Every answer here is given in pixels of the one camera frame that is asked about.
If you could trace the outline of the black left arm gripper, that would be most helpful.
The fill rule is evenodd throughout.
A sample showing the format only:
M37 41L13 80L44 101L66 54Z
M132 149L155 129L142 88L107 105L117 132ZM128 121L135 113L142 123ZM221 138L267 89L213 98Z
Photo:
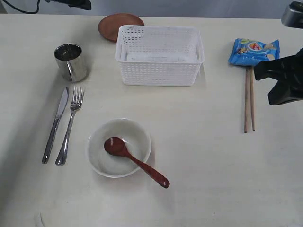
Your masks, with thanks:
M80 8L83 10L91 10L90 0L45 0L47 3L57 2L68 5L70 8Z

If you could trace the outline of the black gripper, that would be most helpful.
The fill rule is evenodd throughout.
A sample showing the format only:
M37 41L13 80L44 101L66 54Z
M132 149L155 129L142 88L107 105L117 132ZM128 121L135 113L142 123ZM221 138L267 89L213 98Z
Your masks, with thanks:
M283 105L303 99L303 51L288 57L261 61L254 68L255 80L277 81L268 93L270 105Z

